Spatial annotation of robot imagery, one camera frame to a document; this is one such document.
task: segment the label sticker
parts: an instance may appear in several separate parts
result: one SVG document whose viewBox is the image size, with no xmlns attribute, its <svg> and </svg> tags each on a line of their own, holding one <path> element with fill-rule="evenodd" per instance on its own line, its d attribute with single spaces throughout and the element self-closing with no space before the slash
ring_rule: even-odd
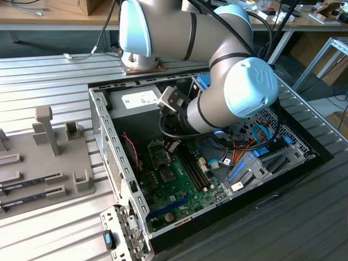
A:
<svg viewBox="0 0 348 261">
<path fill-rule="evenodd" d="M 133 109 L 157 103 L 157 96 L 153 91 L 143 91 L 137 92 L 135 94 L 127 94 L 123 95 L 121 98 L 127 109 Z"/>
<path fill-rule="evenodd" d="M 223 161 L 223 163 L 225 163 L 225 164 L 229 164 L 230 162 L 231 162 L 230 159 L 225 159 L 225 160 Z"/>
<path fill-rule="evenodd" d="M 8 203 L 8 204 L 5 204 L 5 205 L 2 205 L 3 208 L 8 208 L 8 207 L 11 207 L 11 206 L 14 206 L 14 205 L 19 205 L 19 204 L 22 204 L 23 201 L 22 200 L 19 200 L 19 201 L 16 201 L 16 202 L 13 202 L 13 203 Z"/>
<path fill-rule="evenodd" d="M 235 183 L 231 186 L 233 192 L 240 190 L 243 188 L 243 184 L 241 182 Z"/>
<path fill-rule="evenodd" d="M 23 187 L 23 185 L 19 184 L 19 185 L 14 185 L 14 186 L 11 186 L 11 187 L 4 188 L 3 190 L 12 190 L 12 189 L 18 189 L 18 188 L 21 188 L 21 187 Z"/>
</svg>

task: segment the metal work table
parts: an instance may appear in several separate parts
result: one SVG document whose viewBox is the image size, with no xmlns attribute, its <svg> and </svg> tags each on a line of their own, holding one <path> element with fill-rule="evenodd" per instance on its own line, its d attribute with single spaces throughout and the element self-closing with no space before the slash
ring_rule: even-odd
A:
<svg viewBox="0 0 348 261">
<path fill-rule="evenodd" d="M 165 66 L 173 72 L 206 67 L 172 60 Z M 99 213 L 116 202 L 92 135 L 87 83 L 122 77 L 118 60 L 101 54 L 83 63 L 62 56 L 0 60 L 0 128 L 9 135 L 30 132 L 33 108 L 39 105 L 52 107 L 54 127 L 78 120 L 96 181 L 92 195 L 0 220 L 1 260 L 111 260 Z M 342 260 L 347 254 L 348 141 L 282 84 L 282 105 L 335 158 L 283 197 L 175 260 L 302 260 L 310 255 Z"/>
<path fill-rule="evenodd" d="M 327 40 L 327 42 L 324 44 L 322 49 L 314 57 L 313 61 L 308 65 L 308 67 L 305 69 L 303 74 L 298 78 L 298 80 L 294 84 L 293 89 L 295 91 L 300 88 L 302 82 L 307 79 L 309 74 L 314 70 L 314 68 L 317 66 L 317 64 L 322 60 L 322 58 L 325 56 L 325 54 L 332 47 L 336 48 L 337 51 L 331 57 L 331 59 L 327 62 L 327 64 L 321 69 L 321 71 L 317 74 L 317 77 L 319 79 L 323 78 L 326 75 L 326 73 L 329 71 L 329 69 L 331 69 L 332 66 L 335 65 L 335 63 L 337 62 L 339 57 L 342 56 L 342 54 L 348 56 L 348 37 L 337 37 L 337 38 L 330 37 Z"/>
</svg>

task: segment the red wire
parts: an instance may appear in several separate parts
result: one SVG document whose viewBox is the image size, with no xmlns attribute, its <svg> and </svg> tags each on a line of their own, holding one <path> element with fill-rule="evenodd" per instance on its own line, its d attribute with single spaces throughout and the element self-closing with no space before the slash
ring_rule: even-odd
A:
<svg viewBox="0 0 348 261">
<path fill-rule="evenodd" d="M 131 141 L 127 136 L 122 135 L 122 137 L 124 137 L 124 138 L 130 143 L 130 145 L 132 146 L 132 148 L 133 148 L 133 150 L 134 150 L 134 153 L 135 153 L 135 160 L 136 160 L 136 171 L 139 172 L 139 160 L 138 160 L 138 154 L 137 154 L 137 152 L 136 152 L 135 146 L 134 146 L 134 144 L 132 143 L 132 141 Z"/>
</svg>

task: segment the green circuit board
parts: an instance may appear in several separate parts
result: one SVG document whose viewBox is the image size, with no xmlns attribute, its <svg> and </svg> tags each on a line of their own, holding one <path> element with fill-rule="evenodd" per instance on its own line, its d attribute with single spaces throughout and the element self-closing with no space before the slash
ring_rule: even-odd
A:
<svg viewBox="0 0 348 261">
<path fill-rule="evenodd" d="M 200 157 L 199 152 L 192 145 L 189 145 L 188 148 L 194 154 L 193 159 Z M 150 208 L 150 215 L 147 220 L 150 232 L 164 228 L 227 197 L 218 180 L 212 175 L 204 174 L 209 180 L 209 187 L 204 190 L 197 190 L 179 156 L 171 154 L 171 159 L 172 164 L 170 166 L 160 166 L 157 170 L 149 164 L 144 164 L 144 168 L 139 175 L 138 182 Z M 144 161 L 151 162 L 149 154 L 144 154 Z M 168 211 L 152 217 L 152 213 L 168 206 L 174 207 L 170 207 Z M 167 213 L 173 215 L 172 222 L 165 220 L 165 214 Z"/>
</svg>

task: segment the motherboard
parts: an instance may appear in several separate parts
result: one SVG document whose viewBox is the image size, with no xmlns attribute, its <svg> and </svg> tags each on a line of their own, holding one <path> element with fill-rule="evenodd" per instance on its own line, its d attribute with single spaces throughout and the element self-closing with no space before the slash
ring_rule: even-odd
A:
<svg viewBox="0 0 348 261">
<path fill-rule="evenodd" d="M 161 141 L 150 143 L 157 143 L 155 154 L 151 146 L 143 152 L 144 163 L 138 177 L 150 208 L 147 216 L 150 232 L 219 203 L 227 196 L 194 143 L 181 145 L 176 153 L 170 154 L 170 161 L 167 159 L 166 164 L 158 164 L 157 160 L 163 162 L 167 155 L 161 152 Z"/>
</svg>

